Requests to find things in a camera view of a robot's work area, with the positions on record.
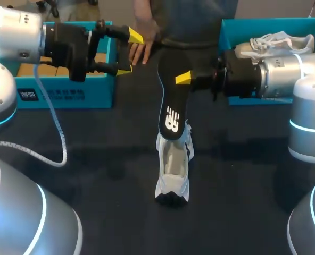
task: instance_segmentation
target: black insole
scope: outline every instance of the black insole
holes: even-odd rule
[[[163,88],[159,131],[167,140],[178,140],[186,122],[190,85],[175,84],[175,77],[190,71],[191,63],[182,50],[168,49],[159,59],[157,73]]]

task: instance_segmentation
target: cardboard box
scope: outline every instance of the cardboard box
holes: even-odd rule
[[[106,62],[106,54],[105,53],[97,53],[95,57],[96,62]],[[69,70],[65,67],[58,67],[56,76],[68,76]],[[87,73],[87,76],[104,76],[105,73]]]
[[[49,57],[41,57],[41,61],[51,61]],[[23,63],[20,65],[17,77],[31,77],[34,76],[34,66],[33,64]],[[57,68],[54,66],[41,64],[38,68],[39,76],[56,76]]]
[[[41,57],[40,61],[51,61],[50,57]],[[95,57],[96,62],[106,62],[106,53],[97,53]],[[31,77],[34,76],[33,64],[23,63],[20,65],[17,77]],[[65,67],[54,67],[46,64],[41,64],[38,68],[38,74],[40,77],[52,77],[52,76],[69,76],[69,70]],[[104,76],[105,73],[87,73],[87,76]]]

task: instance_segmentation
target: new balance logo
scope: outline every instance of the new balance logo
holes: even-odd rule
[[[179,120],[180,114],[172,110],[169,106],[167,106],[167,115],[166,115],[166,127],[168,130],[173,131],[174,133],[178,132],[179,129]]]

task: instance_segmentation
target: human hand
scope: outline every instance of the human hand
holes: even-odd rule
[[[146,64],[151,54],[155,38],[159,34],[159,27],[153,18],[136,19],[134,29],[143,37],[144,44],[130,44],[129,61],[136,65],[142,53],[142,63]]]

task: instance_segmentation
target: gray shirt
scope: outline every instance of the gray shirt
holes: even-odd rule
[[[221,19],[233,19],[238,0],[150,0],[161,43],[181,48],[218,44]]]

